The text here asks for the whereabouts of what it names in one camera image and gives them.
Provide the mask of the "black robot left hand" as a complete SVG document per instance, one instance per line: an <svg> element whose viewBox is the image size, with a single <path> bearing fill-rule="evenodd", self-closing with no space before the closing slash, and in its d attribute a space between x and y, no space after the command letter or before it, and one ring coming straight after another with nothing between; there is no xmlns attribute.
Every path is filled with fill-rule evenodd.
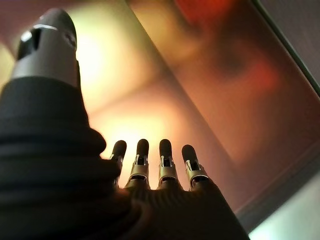
<svg viewBox="0 0 320 240"><path fill-rule="evenodd" d="M149 143L137 143L119 187L127 144L109 159L84 106L77 35L52 8L20 38L0 93L0 237L3 240L247 240L249 235L191 145L179 182L168 139L159 143L158 187L149 185Z"/></svg>

